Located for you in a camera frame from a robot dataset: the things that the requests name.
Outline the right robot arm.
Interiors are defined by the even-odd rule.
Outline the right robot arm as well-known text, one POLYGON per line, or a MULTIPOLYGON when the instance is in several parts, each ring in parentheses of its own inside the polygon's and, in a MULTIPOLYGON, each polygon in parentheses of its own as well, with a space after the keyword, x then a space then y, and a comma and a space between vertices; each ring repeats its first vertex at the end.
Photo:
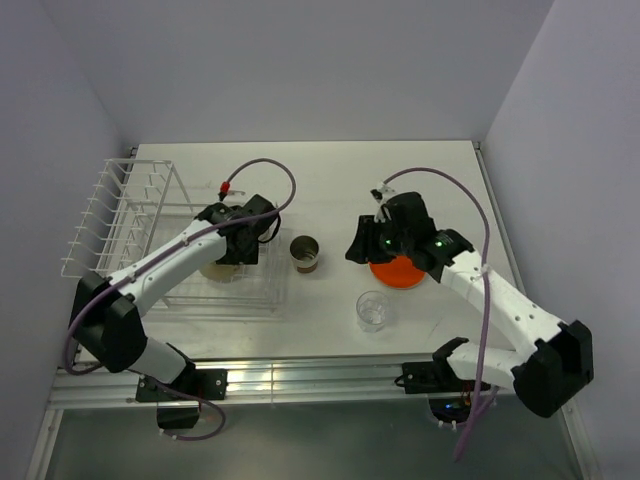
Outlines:
POLYGON ((371 195, 378 210, 359 217, 346 259, 370 266, 408 259, 481 312, 510 343, 503 350, 456 337, 429 361, 403 365, 400 381, 406 393, 495 386, 514 392, 535 415, 549 418, 593 380, 593 339, 585 324, 567 323, 537 306, 484 264, 460 233, 438 229, 420 194, 380 186, 371 195))

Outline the white ceramic bowl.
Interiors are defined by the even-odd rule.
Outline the white ceramic bowl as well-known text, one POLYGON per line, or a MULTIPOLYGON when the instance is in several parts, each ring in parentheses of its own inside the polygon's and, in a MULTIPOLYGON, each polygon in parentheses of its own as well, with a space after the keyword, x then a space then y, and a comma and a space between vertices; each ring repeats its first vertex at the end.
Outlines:
POLYGON ((218 283, 229 283, 240 272, 239 265, 206 264, 199 269, 200 274, 207 280, 218 283))

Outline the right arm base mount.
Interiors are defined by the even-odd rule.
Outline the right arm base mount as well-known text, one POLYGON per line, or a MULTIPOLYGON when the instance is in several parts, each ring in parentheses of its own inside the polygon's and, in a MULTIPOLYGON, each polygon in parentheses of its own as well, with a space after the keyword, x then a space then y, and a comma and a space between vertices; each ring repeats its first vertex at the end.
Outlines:
POLYGON ((394 385, 402 388, 407 395, 435 394, 442 392, 442 385, 436 376, 433 361, 405 362, 401 374, 394 379, 394 385))

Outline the clear glass tumbler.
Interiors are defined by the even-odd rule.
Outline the clear glass tumbler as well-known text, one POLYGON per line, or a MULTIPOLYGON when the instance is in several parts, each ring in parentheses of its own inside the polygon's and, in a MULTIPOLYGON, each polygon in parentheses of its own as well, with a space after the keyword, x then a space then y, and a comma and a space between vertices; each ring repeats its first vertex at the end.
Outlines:
POLYGON ((366 333, 377 333, 389 322, 391 302, 382 292, 367 291, 358 297, 355 311, 360 329, 366 333))

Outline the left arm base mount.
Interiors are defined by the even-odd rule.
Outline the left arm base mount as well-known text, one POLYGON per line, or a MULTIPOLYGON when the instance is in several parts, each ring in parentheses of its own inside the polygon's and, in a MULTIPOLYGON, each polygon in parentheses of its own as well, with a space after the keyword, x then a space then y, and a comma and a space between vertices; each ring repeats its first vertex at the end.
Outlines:
POLYGON ((224 400, 228 385, 226 369, 195 369, 190 377, 187 393, 209 401, 224 400))

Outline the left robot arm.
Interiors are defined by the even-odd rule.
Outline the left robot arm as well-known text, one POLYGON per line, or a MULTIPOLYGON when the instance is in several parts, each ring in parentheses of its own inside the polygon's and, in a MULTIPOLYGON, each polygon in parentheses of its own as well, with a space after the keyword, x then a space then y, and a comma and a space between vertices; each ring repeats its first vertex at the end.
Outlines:
POLYGON ((260 238, 279 219, 278 209, 255 194, 242 205, 207 206, 172 240, 134 264, 77 283, 65 342, 78 342, 111 373, 131 371, 156 383, 172 399, 202 393, 194 362, 149 337, 143 318, 170 290, 207 264, 255 265, 260 238))

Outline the steel cup brown base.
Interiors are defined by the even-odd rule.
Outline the steel cup brown base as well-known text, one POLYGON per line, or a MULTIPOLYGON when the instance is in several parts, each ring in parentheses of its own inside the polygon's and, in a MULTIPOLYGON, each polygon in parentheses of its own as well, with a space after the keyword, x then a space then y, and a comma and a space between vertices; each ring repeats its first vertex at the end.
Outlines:
POLYGON ((300 235, 294 238, 290 243, 289 253, 298 273, 311 273, 318 266, 319 244, 311 236, 300 235))

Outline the orange plate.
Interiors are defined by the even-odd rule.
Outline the orange plate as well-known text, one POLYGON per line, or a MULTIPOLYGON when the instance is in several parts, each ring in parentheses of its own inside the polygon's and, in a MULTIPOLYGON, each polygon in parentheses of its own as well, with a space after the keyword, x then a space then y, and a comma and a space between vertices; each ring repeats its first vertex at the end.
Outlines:
POLYGON ((414 288, 426 276, 426 273, 417 269, 406 256, 397 256, 389 263, 370 263, 369 269, 382 285, 398 290, 414 288))

